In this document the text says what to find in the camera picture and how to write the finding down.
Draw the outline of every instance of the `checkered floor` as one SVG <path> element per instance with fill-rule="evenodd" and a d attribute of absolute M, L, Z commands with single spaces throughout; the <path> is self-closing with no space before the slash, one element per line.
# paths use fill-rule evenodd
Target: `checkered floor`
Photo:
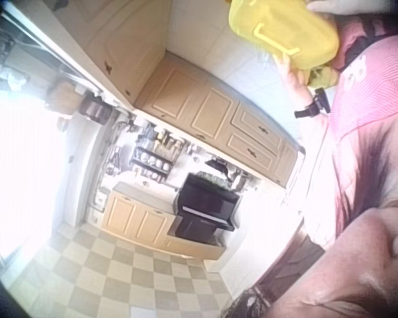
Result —
<path fill-rule="evenodd" d="M 10 289 L 32 317 L 217 318 L 231 298 L 219 274 L 119 240 L 62 225 Z"/>

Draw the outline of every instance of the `cabinet door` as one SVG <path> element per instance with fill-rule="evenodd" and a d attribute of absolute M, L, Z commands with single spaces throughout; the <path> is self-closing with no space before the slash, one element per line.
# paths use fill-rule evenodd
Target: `cabinet door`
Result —
<path fill-rule="evenodd" d="M 136 107 L 183 129 L 189 110 L 203 95 L 205 84 L 201 72 L 166 58 L 141 92 Z"/>
<path fill-rule="evenodd" d="M 106 206 L 102 227 L 117 235 L 127 236 L 134 225 L 139 205 L 130 198 L 112 193 Z"/>
<path fill-rule="evenodd" d="M 174 215 L 143 207 L 136 212 L 135 225 L 128 237 L 147 246 L 160 247 L 174 219 Z"/>
<path fill-rule="evenodd" d="M 298 151 L 287 142 L 283 143 L 281 155 L 274 170 L 274 181 L 286 187 L 298 159 Z"/>
<path fill-rule="evenodd" d="M 233 117 L 232 125 L 263 145 L 266 149 L 280 154 L 283 137 L 275 130 L 275 124 L 268 117 L 254 109 L 252 105 L 241 103 Z"/>
<path fill-rule="evenodd" d="M 274 180 L 276 155 L 241 131 L 228 130 L 222 139 L 221 151 Z"/>
<path fill-rule="evenodd" d="M 54 15 L 78 44 L 85 48 L 103 25 L 130 2 L 132 0 L 71 0 L 67 1 L 67 6 L 56 10 Z"/>
<path fill-rule="evenodd" d="M 170 4 L 170 0 L 131 0 L 86 48 L 131 103 L 165 54 Z"/>
<path fill-rule="evenodd" d="M 223 85 L 211 81 L 202 89 L 186 117 L 186 130 L 210 144 L 218 144 L 224 126 L 233 117 L 239 99 Z"/>

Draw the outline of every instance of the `countertop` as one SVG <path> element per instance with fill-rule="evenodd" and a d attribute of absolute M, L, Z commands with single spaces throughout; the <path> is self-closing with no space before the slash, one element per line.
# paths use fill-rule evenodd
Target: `countertop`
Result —
<path fill-rule="evenodd" d="M 124 182 L 118 182 L 118 184 L 113 188 L 113 191 L 126 195 L 127 197 L 143 203 L 144 205 L 148 205 L 156 210 L 173 215 L 175 214 L 174 209 L 172 208 L 172 202 L 167 202 L 163 199 L 155 197 L 154 195 L 150 195 L 147 192 L 137 189 L 132 185 L 125 184 Z"/>

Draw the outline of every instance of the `yellow container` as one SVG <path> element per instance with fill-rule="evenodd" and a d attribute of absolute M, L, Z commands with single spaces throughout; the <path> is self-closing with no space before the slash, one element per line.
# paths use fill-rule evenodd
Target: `yellow container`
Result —
<path fill-rule="evenodd" d="M 333 59 L 339 39 L 334 23 L 306 8 L 305 0 L 233 0 L 232 30 L 302 70 Z"/>

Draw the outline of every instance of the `black wristwatch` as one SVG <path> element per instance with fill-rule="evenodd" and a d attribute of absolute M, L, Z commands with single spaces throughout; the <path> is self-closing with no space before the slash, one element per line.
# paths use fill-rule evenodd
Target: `black wristwatch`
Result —
<path fill-rule="evenodd" d="M 295 118 L 315 117 L 324 109 L 326 113 L 330 113 L 330 106 L 324 89 L 316 89 L 314 101 L 303 111 L 295 111 Z"/>

